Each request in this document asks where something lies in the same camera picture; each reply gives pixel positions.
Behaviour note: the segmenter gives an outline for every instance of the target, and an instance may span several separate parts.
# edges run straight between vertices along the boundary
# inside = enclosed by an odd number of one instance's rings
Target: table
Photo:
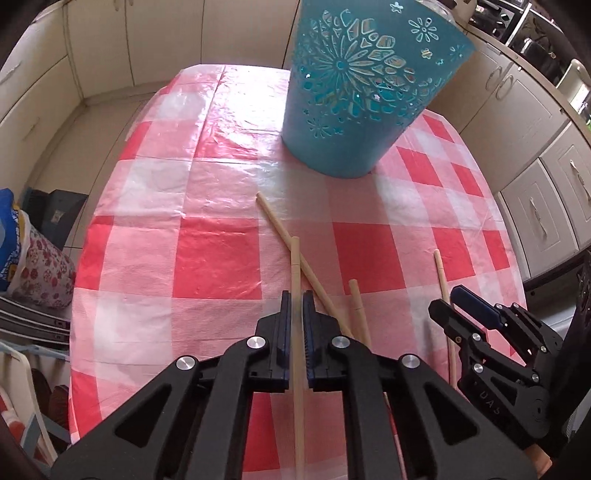
[[[435,248],[450,286],[525,304],[496,203],[442,116],[425,111],[371,174],[334,179],[281,142],[288,80],[283,70],[194,66],[132,127],[79,264],[73,440],[176,357],[220,355],[278,311],[290,257],[255,204],[259,190],[345,315],[348,280],[358,279],[380,355],[417,353],[447,378],[445,336],[427,313],[440,297]],[[293,468],[292,428],[289,396],[255,396],[244,478],[279,479]],[[346,475],[339,394],[307,396],[306,436],[307,478]]]

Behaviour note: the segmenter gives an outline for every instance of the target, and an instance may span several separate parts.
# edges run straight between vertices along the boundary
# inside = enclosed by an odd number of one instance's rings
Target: wooden rod
[[[306,448],[304,444],[304,395],[306,357],[301,318],[300,239],[291,238],[291,349],[290,383],[294,401],[295,480],[304,480]]]
[[[443,268],[443,260],[441,259],[441,252],[438,248],[433,252],[435,257],[435,265],[437,267],[437,276],[439,278],[439,288],[441,289],[441,298],[448,304],[452,304],[449,297],[449,286],[447,285],[447,278]],[[457,388],[457,365],[456,365],[456,344],[452,339],[447,338],[447,360],[449,364],[449,383],[453,388]]]
[[[365,308],[363,306],[363,300],[361,299],[361,291],[359,290],[359,284],[356,279],[351,278],[351,280],[349,280],[349,288],[351,290],[351,296],[353,297],[353,310],[355,311],[356,318],[355,333],[357,334],[358,340],[371,350],[371,334],[369,333]]]
[[[291,250],[291,236],[290,236],[289,232],[287,231],[287,229],[285,228],[285,226],[283,225],[281,220],[279,220],[279,217],[275,214],[275,212],[273,212],[273,210],[271,209],[271,205],[269,205],[269,202],[267,202],[267,199],[264,197],[264,195],[261,192],[258,192],[256,194],[256,201],[258,202],[258,204],[261,206],[262,210],[267,215],[269,221],[273,224],[273,227],[275,227],[275,230],[277,231],[277,233],[279,234],[279,236],[281,237],[281,239],[283,240],[283,242],[285,243],[287,248],[289,250]],[[300,253],[300,265],[301,265],[302,271],[304,272],[304,275],[306,276],[306,278],[310,282],[312,289],[314,290],[314,292],[316,293],[316,295],[318,296],[318,298],[320,299],[320,301],[324,305],[324,308],[326,309],[328,314],[331,317],[336,318],[337,321],[339,322],[339,327],[340,327],[341,333],[345,336],[353,338],[353,335],[351,333],[351,329],[343,321],[342,316],[340,315],[339,311],[335,307],[335,304],[330,299],[330,297],[326,293],[326,290],[320,284],[320,280],[318,280],[318,277],[316,277],[316,275],[312,271],[310,264],[306,261],[306,259],[304,258],[304,256],[301,253]]]

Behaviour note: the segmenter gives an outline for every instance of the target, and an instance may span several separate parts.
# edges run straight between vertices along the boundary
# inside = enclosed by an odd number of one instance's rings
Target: metal screw cap
[[[179,370],[191,370],[195,366],[195,359],[192,356],[182,356],[177,360]]]
[[[349,340],[347,337],[339,335],[338,337],[333,338],[330,343],[332,343],[335,348],[347,348],[349,345],[351,345],[351,340]]]
[[[247,341],[246,344],[250,347],[250,348],[254,348],[255,350],[259,349],[259,348],[263,348],[266,344],[266,341],[263,337],[258,337],[258,336],[254,336],[254,337],[250,337]]]
[[[416,355],[404,355],[402,357],[402,364],[406,368],[417,368],[421,364],[421,360]]]

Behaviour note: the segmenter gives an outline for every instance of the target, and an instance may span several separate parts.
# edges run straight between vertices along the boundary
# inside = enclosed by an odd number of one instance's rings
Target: teal vase
[[[314,170],[365,175],[473,51],[416,0],[302,0],[283,141]]]

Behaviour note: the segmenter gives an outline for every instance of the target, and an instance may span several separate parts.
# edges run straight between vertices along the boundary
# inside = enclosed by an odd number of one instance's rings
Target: drawer
[[[31,85],[65,56],[60,7],[37,17],[0,70],[0,121]]]
[[[79,103],[72,69],[64,58],[0,122],[0,188],[10,188],[18,198],[39,156]]]

